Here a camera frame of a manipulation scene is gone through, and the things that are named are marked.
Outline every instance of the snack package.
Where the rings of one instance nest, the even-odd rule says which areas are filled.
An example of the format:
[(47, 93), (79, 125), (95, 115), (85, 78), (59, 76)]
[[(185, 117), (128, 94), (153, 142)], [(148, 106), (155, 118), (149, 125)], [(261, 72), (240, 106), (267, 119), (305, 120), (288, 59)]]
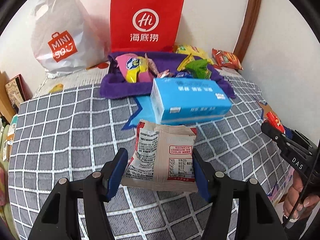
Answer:
[(127, 82), (152, 82), (153, 75), (148, 71), (148, 58), (127, 53), (116, 57), (116, 61)]
[(207, 69), (207, 60), (198, 59), (191, 61), (185, 66), (185, 69), (188, 70), (194, 78), (199, 79), (209, 79), (211, 76), (211, 71)]
[(238, 57), (231, 52), (212, 49), (212, 57), (215, 59), (219, 67), (243, 70)]
[(198, 56), (202, 59), (206, 59), (208, 61), (208, 63), (210, 63), (211, 65), (214, 65), (213, 60), (211, 58), (209, 58), (208, 54), (203, 49), (199, 49), (199, 48), (193, 47), (191, 45), (175, 46), (173, 49), (173, 52), (178, 53), (178, 54), (186, 54), (186, 55), (191, 54), (192, 56)]
[(157, 78), (165, 78), (165, 77), (172, 77), (173, 74), (169, 71), (169, 69), (162, 71), (158, 74)]
[(159, 191), (197, 192), (192, 164), (196, 127), (140, 120), (135, 152), (121, 184)]
[(156, 63), (151, 59), (148, 58), (147, 54), (144, 55), (146, 60), (148, 61), (148, 68), (154, 75), (159, 75), (159, 71), (157, 69)]
[(193, 78), (192, 74), (189, 71), (182, 71), (174, 73), (173, 77), (176, 78)]
[(191, 61), (194, 61), (195, 58), (193, 57), (192, 54), (189, 54), (189, 56), (187, 56), (179, 65), (179, 67), (177, 67), (177, 71), (183, 71), (185, 70), (185, 66), (190, 63)]

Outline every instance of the hi logo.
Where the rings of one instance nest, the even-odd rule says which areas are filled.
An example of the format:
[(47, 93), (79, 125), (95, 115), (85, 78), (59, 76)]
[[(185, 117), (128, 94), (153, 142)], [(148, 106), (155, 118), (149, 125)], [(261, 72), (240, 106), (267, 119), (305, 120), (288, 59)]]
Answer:
[(141, 32), (151, 32), (159, 24), (158, 14), (148, 8), (137, 11), (132, 18), (133, 26)]
[(52, 34), (52, 40), (48, 42), (48, 45), (50, 46), (52, 56), (56, 62), (78, 52), (73, 38), (67, 31), (64, 31), (61, 34)]

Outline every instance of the purple towel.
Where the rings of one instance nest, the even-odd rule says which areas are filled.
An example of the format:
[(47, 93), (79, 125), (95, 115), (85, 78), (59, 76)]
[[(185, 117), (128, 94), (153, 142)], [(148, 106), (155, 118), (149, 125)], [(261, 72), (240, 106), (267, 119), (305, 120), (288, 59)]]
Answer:
[[(148, 95), (151, 93), (152, 82), (128, 83), (122, 76), (119, 68), (117, 68), (118, 63), (116, 61), (116, 57), (125, 53), (128, 52), (114, 52), (108, 56), (110, 60), (110, 67), (109, 73), (101, 81), (100, 95), (102, 97), (116, 99), (127, 96)], [(144, 57), (145, 55), (145, 52), (133, 53), (141, 57)], [(184, 54), (154, 51), (147, 52), (147, 56), (148, 58), (153, 59), (159, 72), (169, 69), (170, 72), (173, 73), (177, 71), (177, 67), (187, 57), (187, 55)], [(212, 65), (208, 64), (207, 67), (212, 72), (210, 79), (214, 80), (228, 97), (235, 98), (236, 96), (233, 88), (223, 79), (223, 76), (221, 76)]]

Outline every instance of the hand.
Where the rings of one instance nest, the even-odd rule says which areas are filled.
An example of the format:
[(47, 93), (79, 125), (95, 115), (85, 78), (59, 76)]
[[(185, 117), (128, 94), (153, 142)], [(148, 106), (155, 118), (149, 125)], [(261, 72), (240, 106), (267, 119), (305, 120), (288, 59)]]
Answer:
[[(284, 211), (284, 214), (286, 215), (286, 217), (289, 217), (290, 212), (291, 212), (294, 204), (298, 200), (299, 193), (302, 191), (302, 189), (303, 189), (302, 180), (301, 180), (299, 174), (296, 171), (294, 171), (293, 172), (293, 184), (289, 188), (287, 197), (285, 198), (284, 203), (283, 203), (283, 211)], [(317, 195), (311, 194), (308, 197), (306, 197), (306, 199), (303, 202), (303, 206), (306, 207), (306, 209), (303, 212), (303, 214), (299, 217), (299, 219), (303, 219), (303, 218), (310, 216), (313, 209), (318, 204), (319, 200), (320, 200), (320, 198)], [(303, 206), (301, 203), (299, 203), (297, 206), (297, 210), (300, 211)], [(293, 213), (293, 216), (292, 216), (293, 219), (296, 219), (298, 217), (297, 210), (295, 210)]]

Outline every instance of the white plastic bag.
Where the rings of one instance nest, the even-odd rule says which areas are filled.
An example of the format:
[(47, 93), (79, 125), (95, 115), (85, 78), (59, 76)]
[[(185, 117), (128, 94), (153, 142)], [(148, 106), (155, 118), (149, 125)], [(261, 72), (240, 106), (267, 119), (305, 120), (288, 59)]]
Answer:
[(32, 51), (49, 78), (105, 61), (103, 44), (80, 0), (40, 0), (33, 16)]

